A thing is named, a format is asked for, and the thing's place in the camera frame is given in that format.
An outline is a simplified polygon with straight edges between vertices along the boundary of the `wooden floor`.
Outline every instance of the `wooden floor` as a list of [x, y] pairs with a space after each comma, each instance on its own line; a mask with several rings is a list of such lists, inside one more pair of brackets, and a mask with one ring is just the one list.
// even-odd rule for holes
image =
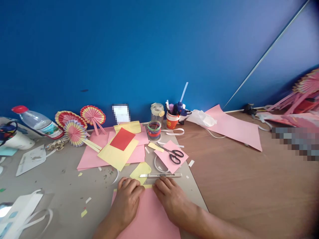
[[[267, 126], [241, 112], [230, 115]], [[302, 238], [313, 225], [319, 162], [305, 161], [271, 133], [259, 130], [263, 152], [216, 139], [191, 122], [177, 136], [209, 211], [261, 238]]]

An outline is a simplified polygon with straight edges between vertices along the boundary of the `pixelated blur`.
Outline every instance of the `pixelated blur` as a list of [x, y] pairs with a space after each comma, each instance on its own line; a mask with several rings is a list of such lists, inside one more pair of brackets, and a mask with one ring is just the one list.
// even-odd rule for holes
[[307, 161], [319, 161], [319, 128], [272, 128], [271, 133], [273, 139], [295, 150], [296, 155]]
[[131, 121], [129, 104], [112, 104], [112, 111], [118, 124]]

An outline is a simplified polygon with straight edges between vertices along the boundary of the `water bottle label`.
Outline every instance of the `water bottle label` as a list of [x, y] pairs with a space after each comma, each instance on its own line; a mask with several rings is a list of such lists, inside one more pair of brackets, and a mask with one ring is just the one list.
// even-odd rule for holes
[[49, 124], [47, 127], [39, 129], [38, 131], [42, 134], [46, 134], [50, 138], [56, 138], [63, 133], [63, 131], [53, 122], [51, 122], [51, 124]]

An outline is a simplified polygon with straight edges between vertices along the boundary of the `black scissors handle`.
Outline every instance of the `black scissors handle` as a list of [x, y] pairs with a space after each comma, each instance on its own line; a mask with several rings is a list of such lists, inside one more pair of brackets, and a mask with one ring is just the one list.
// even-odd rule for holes
[[175, 154], [175, 156], [184, 157], [184, 154], [179, 150], [172, 150], [171, 152]]
[[169, 154], [169, 158], [171, 159], [171, 161], [175, 164], [180, 164], [180, 160], [178, 157], [176, 157], [175, 155], [173, 154]]

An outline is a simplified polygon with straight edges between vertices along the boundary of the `scissors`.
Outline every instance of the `scissors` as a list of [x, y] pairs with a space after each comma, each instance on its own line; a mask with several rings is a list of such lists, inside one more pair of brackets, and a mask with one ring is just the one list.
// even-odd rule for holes
[[163, 148], [162, 146], [160, 146], [159, 144], [157, 144], [157, 146], [159, 146], [160, 148], [164, 149], [165, 151], [169, 152], [169, 153], [173, 153], [173, 154], [169, 154], [169, 158], [171, 159], [171, 161], [175, 164], [180, 164], [180, 160], [177, 156], [179, 157], [184, 157], [184, 154], [179, 151], [179, 150], [168, 150]]

